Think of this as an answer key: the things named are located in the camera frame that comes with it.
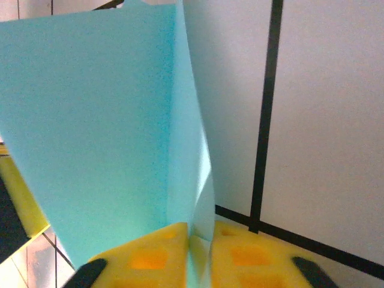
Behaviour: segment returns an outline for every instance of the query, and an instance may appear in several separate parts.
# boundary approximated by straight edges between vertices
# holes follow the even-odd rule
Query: white wall
[[[384,2],[286,1],[261,220],[384,265]]]
[[[271,0],[185,1],[216,204],[250,214]]]

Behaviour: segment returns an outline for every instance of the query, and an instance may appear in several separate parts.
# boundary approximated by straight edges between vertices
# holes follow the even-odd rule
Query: black stripe
[[[60,249],[49,239],[49,237],[43,232],[44,237],[48,242],[55,248],[55,250],[60,254],[61,257],[72,267],[73,270],[76,270],[71,261],[60,251]]]
[[[256,165],[253,180],[250,231],[259,230],[260,213],[268,151],[269,128],[271,126],[272,102],[275,89],[278,43],[280,39],[283,0],[273,0],[269,23],[268,50],[266,54],[262,109],[260,113],[259,139],[257,142]]]
[[[237,213],[235,211],[229,210],[227,208],[215,205],[215,212],[217,215],[231,219],[237,223],[249,226],[250,218],[243,214]]]
[[[237,223],[247,225],[250,223],[250,218],[243,214],[237,213],[235,211],[229,210],[224,207],[216,205],[216,214],[226,217]],[[333,261],[339,262],[346,266],[355,268],[361,272],[377,277],[381,280],[384,280],[384,266],[378,263],[369,261],[367,259],[361,258],[359,256],[350,254],[343,250],[339,250],[332,246],[317,242],[310,238],[295,234],[293,232],[284,230],[279,227],[275,227],[268,223],[259,222],[259,230],[263,233],[269,234],[273,237],[279,238],[316,254],[327,257]]]
[[[97,7],[94,10],[102,10],[102,9],[111,9],[111,8],[116,8],[117,5],[120,5],[121,3],[124,3],[124,0],[112,0],[108,3],[105,3],[104,5]]]

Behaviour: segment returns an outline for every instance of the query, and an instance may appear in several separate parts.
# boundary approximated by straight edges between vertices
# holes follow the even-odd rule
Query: black vertical line
[[[19,4],[19,0],[17,0],[17,18],[19,18],[19,20],[20,20],[20,4]]]
[[[55,234],[55,287],[58,288],[58,251],[57,251],[56,234]]]
[[[278,43],[280,38],[283,0],[273,0],[269,23],[268,49],[266,54],[263,100],[260,113],[259,139],[257,141],[256,165],[254,171],[253,194],[249,230],[259,231],[260,213],[265,178],[266,156],[268,151],[269,128],[271,126],[272,102],[275,89]]]

